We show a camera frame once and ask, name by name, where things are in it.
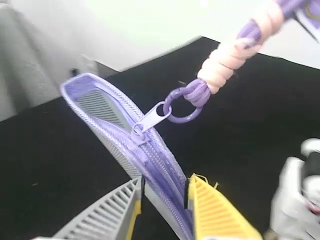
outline gray mesh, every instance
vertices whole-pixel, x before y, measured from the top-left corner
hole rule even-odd
[[[121,165],[121,167],[125,170],[130,178],[135,179],[141,175],[115,145],[113,145],[108,139],[103,137],[95,129],[91,128],[91,130],[100,140],[100,142],[106,147],[106,149],[111,153],[115,160]]]
[[[78,100],[79,106],[90,116],[101,119],[108,123],[117,125],[128,131],[131,130],[128,121],[110,99],[110,97],[99,90],[91,91]]]
[[[65,240],[124,240],[137,201],[142,198],[141,178],[108,193],[64,226],[54,238]]]
[[[78,100],[78,104],[86,114],[131,131],[131,126],[126,118],[110,99],[110,97],[105,93],[100,92],[99,90],[91,91],[87,95],[82,96]],[[130,176],[130,178],[135,179],[141,175],[138,170],[127,160],[127,158],[118,150],[118,148],[112,144],[112,142],[99,134],[94,128],[91,128],[91,130],[106,147],[106,149],[112,154],[115,160],[121,165],[125,172]]]

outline white background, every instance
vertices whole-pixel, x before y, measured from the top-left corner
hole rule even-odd
[[[11,0],[35,26],[74,54],[125,70],[199,35],[223,41],[262,0]],[[262,53],[320,69],[320,47],[294,21]]]

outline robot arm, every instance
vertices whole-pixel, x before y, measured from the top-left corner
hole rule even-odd
[[[207,179],[193,174],[185,203],[193,213],[196,240],[262,240],[241,213]]]
[[[143,177],[130,180],[82,211],[53,238],[34,240],[130,240],[141,213],[144,187]]]

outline white robot part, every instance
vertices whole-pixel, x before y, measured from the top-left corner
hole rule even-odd
[[[301,153],[307,157],[320,153],[320,140],[303,142]],[[279,186],[271,203],[270,228],[280,240],[320,240],[320,174],[315,164],[289,157],[279,177]]]
[[[310,207],[320,213],[320,176],[309,176],[303,180],[303,192]]]
[[[310,153],[320,153],[320,139],[310,138],[305,140],[301,145],[301,154],[308,157]]]

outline zipper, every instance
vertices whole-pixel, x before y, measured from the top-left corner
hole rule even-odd
[[[72,84],[73,81],[76,81],[77,78],[81,77],[91,78],[93,80],[94,89],[99,89],[111,97],[111,99],[117,105],[121,113],[124,114],[129,125],[132,126],[131,133],[128,133],[127,131],[111,123],[105,122],[106,125],[104,125],[102,123],[104,122],[103,120],[94,119],[94,117],[88,116],[82,109],[78,107],[75,101],[72,100],[69,94],[67,93],[66,86],[68,84]],[[135,159],[138,159],[140,164],[142,164],[144,168],[149,169],[149,171],[154,171],[155,173],[157,173],[157,175],[159,174],[159,176],[157,176],[156,179],[158,182],[162,183],[162,187],[157,184],[157,181],[154,180],[154,177],[150,176],[144,169],[141,169],[139,164],[137,164],[136,162],[135,164],[133,164],[135,167],[138,167],[138,169],[140,169],[142,173],[144,173],[143,175],[145,175],[146,178],[149,178],[150,180],[153,179],[151,183],[154,185],[156,189],[160,190],[159,197],[169,208],[178,225],[184,232],[186,238],[190,239],[190,237],[192,237],[191,231],[193,229],[192,218],[190,218],[190,215],[187,214],[187,212],[183,208],[184,191],[183,189],[181,191],[182,180],[183,178],[186,179],[186,177],[184,176],[182,171],[179,172],[179,168],[177,172],[176,169],[173,169],[171,167],[171,164],[168,160],[170,154],[168,154],[167,152],[162,152],[162,155],[164,155],[163,159],[165,160],[161,158],[159,151],[157,151],[156,149],[156,146],[159,147],[163,143],[154,139],[159,138],[160,136],[155,135],[155,130],[152,129],[155,124],[158,124],[159,122],[166,119],[168,115],[170,115],[167,114],[166,116],[161,117],[157,114],[157,108],[161,104],[163,104],[163,102],[158,103],[151,111],[149,111],[144,116],[140,109],[124,93],[122,93],[112,84],[96,77],[93,74],[80,75],[78,77],[70,79],[61,86],[61,92],[67,103],[73,109],[73,111],[88,125],[94,127],[103,136],[107,136],[112,142],[120,142],[120,144],[117,144],[116,147],[120,148],[122,151],[125,151],[128,154],[132,153]],[[130,139],[134,144],[129,144],[128,139]],[[147,158],[150,159],[151,162],[141,157],[142,153],[139,149],[143,151],[144,155],[147,156]],[[170,186],[172,186],[172,188],[176,189],[179,194],[175,194],[175,192],[172,191],[170,187],[167,188],[167,183]],[[167,193],[168,198],[166,194],[162,192],[164,190],[169,190]]]

